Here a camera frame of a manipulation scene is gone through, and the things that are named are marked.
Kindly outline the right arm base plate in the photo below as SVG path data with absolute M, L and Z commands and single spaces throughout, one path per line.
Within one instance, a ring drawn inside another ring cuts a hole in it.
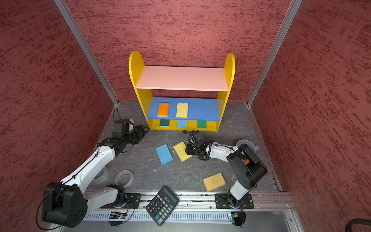
M 242 199 L 237 200 L 231 194 L 215 194 L 215 205 L 217 209 L 254 209 L 253 199 L 247 193 Z

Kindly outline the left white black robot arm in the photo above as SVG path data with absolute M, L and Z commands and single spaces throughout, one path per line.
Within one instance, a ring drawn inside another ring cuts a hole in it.
M 98 143 L 82 165 L 60 182 L 50 182 L 45 187 L 35 220 L 74 228 L 86 214 L 102 206 L 129 208 L 124 187 L 111 184 L 103 189 L 88 190 L 88 186 L 108 163 L 127 152 L 127 145 L 139 144 L 149 131 L 149 127 L 136 126 L 131 119 L 115 121 L 112 136 Z

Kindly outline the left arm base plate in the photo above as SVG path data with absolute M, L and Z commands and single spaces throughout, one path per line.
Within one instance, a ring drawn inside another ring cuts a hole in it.
M 111 203 L 110 207 L 115 209 L 137 209 L 139 208 L 140 198 L 140 193 L 125 193 Z

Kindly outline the dark green scrub sponge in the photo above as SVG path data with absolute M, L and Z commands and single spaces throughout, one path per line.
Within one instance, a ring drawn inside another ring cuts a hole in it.
M 161 119 L 160 120 L 160 127 L 169 127 L 170 125 L 170 120 L 169 119 Z

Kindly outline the bright green sponge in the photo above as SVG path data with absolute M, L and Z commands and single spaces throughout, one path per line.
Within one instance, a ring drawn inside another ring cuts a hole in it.
M 207 128 L 207 121 L 205 121 L 205 120 L 198 120 L 197 121 L 197 128 L 198 129 L 206 129 Z

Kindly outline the orange sponge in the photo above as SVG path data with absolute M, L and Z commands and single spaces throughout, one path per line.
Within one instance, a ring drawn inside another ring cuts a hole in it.
M 158 106 L 157 117 L 162 117 L 162 118 L 168 117 L 169 108 L 170 108 L 169 102 L 160 102 Z

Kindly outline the blue sponge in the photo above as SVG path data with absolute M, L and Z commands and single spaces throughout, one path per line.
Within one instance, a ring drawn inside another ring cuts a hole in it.
M 187 120 L 178 120 L 177 121 L 177 128 L 178 129 L 186 129 L 187 128 Z
M 156 148 L 156 153 L 157 153 L 157 155 L 159 157 L 159 160 L 160 160 L 162 165 L 164 165 L 164 164 L 173 160 L 173 157 L 172 157 L 172 155 L 169 151 L 169 148 L 166 144 Z

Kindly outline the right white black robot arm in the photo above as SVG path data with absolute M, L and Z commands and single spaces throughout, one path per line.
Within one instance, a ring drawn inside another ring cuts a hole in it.
M 234 185 L 227 192 L 232 208 L 240 207 L 244 197 L 268 173 L 266 165 L 247 144 L 232 147 L 207 141 L 198 130 L 183 130 L 182 133 L 188 139 L 185 148 L 187 155 L 197 156 L 203 162 L 218 159 L 230 165 L 236 177 Z

